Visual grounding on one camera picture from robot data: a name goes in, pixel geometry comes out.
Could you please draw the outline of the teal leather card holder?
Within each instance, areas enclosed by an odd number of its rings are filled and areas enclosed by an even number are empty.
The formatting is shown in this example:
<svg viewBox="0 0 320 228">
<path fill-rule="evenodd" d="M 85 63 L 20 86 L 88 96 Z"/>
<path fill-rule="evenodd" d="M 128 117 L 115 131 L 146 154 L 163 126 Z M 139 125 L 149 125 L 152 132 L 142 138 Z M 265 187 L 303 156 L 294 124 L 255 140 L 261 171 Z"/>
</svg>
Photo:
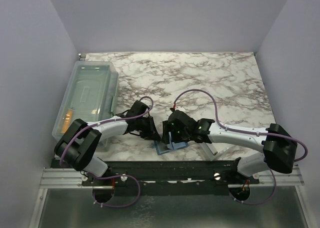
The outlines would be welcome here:
<svg viewBox="0 0 320 228">
<path fill-rule="evenodd" d="M 169 133 L 169 144 L 164 144 L 161 141 L 154 141 L 153 147 L 155 148 L 158 155 L 163 155 L 176 150 L 184 149 L 188 147 L 189 144 L 186 142 L 174 143 L 172 142 L 171 133 Z"/>
</svg>

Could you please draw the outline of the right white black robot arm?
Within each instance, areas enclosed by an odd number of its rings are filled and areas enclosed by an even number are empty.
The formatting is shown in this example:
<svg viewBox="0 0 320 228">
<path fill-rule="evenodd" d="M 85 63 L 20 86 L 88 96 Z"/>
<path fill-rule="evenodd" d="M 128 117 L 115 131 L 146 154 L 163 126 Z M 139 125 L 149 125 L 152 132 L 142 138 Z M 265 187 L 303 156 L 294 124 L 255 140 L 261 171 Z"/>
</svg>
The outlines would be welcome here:
<svg viewBox="0 0 320 228">
<path fill-rule="evenodd" d="M 162 143 L 225 143 L 256 151 L 237 158 L 230 178 L 240 184 L 255 173 L 273 170 L 290 174 L 293 170 L 297 142 L 283 129 L 272 123 L 268 128 L 247 128 L 220 124 L 213 119 L 194 120 L 180 110 L 174 110 L 162 123 Z"/>
</svg>

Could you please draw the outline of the clear acrylic card box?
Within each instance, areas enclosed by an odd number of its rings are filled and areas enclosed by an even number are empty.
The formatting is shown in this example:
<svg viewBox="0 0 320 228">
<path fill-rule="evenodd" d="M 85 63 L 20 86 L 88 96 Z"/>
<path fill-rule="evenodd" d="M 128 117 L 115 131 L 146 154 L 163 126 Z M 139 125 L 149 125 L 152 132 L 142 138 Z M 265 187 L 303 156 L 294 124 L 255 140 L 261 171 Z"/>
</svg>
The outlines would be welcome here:
<svg viewBox="0 0 320 228">
<path fill-rule="evenodd" d="M 233 152 L 233 150 L 236 148 L 235 145 L 228 145 L 228 144 L 223 144 L 223 145 L 224 145 L 224 149 L 217 150 L 214 143 L 200 144 L 201 148 L 207 155 L 209 161 L 215 161 L 215 160 L 224 158 L 226 155 L 231 154 L 231 152 Z"/>
</svg>

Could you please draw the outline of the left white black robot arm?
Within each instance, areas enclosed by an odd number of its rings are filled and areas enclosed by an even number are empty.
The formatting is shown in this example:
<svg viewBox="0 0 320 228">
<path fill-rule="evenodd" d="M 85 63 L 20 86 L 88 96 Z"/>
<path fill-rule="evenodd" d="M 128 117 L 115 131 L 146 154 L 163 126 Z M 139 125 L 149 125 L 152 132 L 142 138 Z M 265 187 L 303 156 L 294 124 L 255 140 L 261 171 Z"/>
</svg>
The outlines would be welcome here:
<svg viewBox="0 0 320 228">
<path fill-rule="evenodd" d="M 67 164 L 76 171 L 92 174 L 99 185 L 108 184 L 111 179 L 108 165 L 95 155 L 100 140 L 137 131 L 137 136 L 144 140 L 160 141 L 150 115 L 153 106 L 153 100 L 144 96 L 130 109 L 109 119 L 96 122 L 74 120 L 54 148 L 60 166 Z"/>
</svg>

